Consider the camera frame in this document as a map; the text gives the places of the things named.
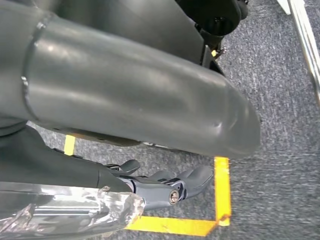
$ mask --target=gray carpet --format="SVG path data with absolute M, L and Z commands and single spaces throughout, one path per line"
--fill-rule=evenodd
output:
M 319 47 L 320 1 L 305 2 Z M 232 224 L 205 239 L 320 239 L 320 111 L 292 18 L 276 0 L 251 0 L 249 6 L 250 16 L 226 38 L 228 53 L 219 63 L 261 116 L 261 147 L 251 157 L 230 161 Z M 40 131 L 49 146 L 63 147 L 64 136 Z M 75 154 L 101 163 L 134 158 L 141 162 L 139 174 L 144 175 L 213 165 L 211 158 L 196 154 L 78 139 Z M 145 214 L 213 220 L 214 206 L 212 185 L 205 194 L 176 207 Z M 110 239 L 202 238 L 122 230 Z

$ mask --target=bolt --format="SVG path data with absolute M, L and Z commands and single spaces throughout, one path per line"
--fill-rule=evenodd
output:
M 225 54 L 225 53 L 227 52 L 227 48 L 224 46 L 221 49 L 221 51 L 222 51 L 223 54 Z
M 179 200 L 179 192 L 177 190 L 173 190 L 170 194 L 169 202 L 171 205 L 177 203 Z

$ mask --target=chrome pole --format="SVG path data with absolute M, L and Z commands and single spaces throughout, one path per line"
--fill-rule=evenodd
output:
M 303 0 L 288 0 L 320 106 L 320 57 Z

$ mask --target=metal stand leg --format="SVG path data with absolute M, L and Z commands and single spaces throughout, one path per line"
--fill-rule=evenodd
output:
M 288 0 L 320 106 L 320 57 L 303 0 Z

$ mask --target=yellow tape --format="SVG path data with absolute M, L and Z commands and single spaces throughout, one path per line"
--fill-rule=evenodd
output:
M 142 216 L 127 230 L 205 237 L 217 226 L 216 221 Z
M 66 140 L 64 141 L 64 154 L 66 155 L 73 155 L 75 149 L 75 137 L 66 135 Z
M 215 219 L 220 226 L 230 225 L 231 194 L 229 159 L 214 158 Z

